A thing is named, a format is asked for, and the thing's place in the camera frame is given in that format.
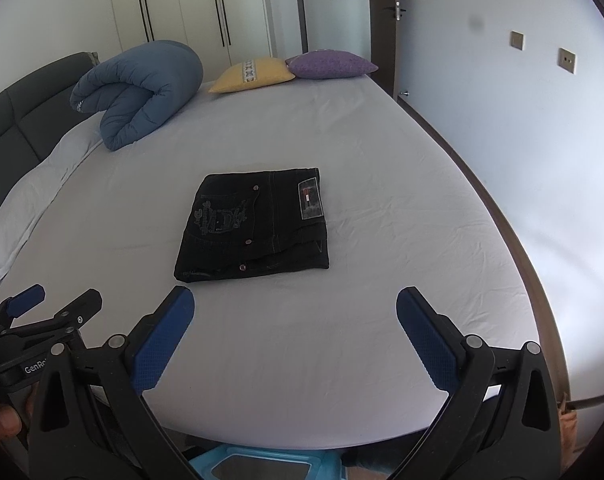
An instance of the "mattress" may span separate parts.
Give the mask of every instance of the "mattress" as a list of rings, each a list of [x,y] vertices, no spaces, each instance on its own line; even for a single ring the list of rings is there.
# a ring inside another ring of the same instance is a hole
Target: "mattress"
[[[368,77],[212,96],[153,135],[99,146],[66,181],[0,284],[33,283],[51,316],[88,288],[88,346],[128,333],[176,284],[173,267],[207,174],[319,168],[331,268],[193,283],[195,318],[144,394],[174,430],[289,449],[356,446],[427,427],[435,389],[400,328],[417,286],[463,333],[538,340],[530,302],[479,197],[443,150]]]

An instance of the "white bed sheet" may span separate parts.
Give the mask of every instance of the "white bed sheet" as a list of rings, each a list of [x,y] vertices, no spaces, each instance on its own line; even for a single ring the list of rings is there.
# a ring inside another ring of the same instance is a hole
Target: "white bed sheet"
[[[320,449],[431,423],[438,392],[395,316],[414,285],[463,333],[538,340],[520,275],[448,155],[369,78],[200,91],[161,129],[97,148],[44,213],[0,298],[33,283],[51,316],[87,288],[89,346],[128,333],[176,284],[195,192],[210,173],[320,169],[328,270],[196,283],[194,321],[145,398],[163,425],[260,447]]]

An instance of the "white wardrobe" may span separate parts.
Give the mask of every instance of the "white wardrobe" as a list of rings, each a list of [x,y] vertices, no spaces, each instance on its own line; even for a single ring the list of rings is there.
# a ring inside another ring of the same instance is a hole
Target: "white wardrobe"
[[[231,65],[271,56],[265,0],[112,0],[122,49],[153,40],[188,44],[204,81]]]

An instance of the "blue quilt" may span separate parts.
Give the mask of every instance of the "blue quilt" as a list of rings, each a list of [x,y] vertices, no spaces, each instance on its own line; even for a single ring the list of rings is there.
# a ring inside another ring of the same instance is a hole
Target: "blue quilt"
[[[182,108],[202,84],[202,63],[177,41],[144,43],[87,72],[71,94],[79,112],[106,110],[100,131],[118,150],[147,136]]]

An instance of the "headboard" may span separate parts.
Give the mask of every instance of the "headboard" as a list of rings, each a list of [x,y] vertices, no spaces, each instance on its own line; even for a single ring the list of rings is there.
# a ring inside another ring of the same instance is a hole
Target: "headboard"
[[[96,54],[64,57],[0,94],[0,206],[11,188],[89,115],[69,105],[71,90],[97,63]]]

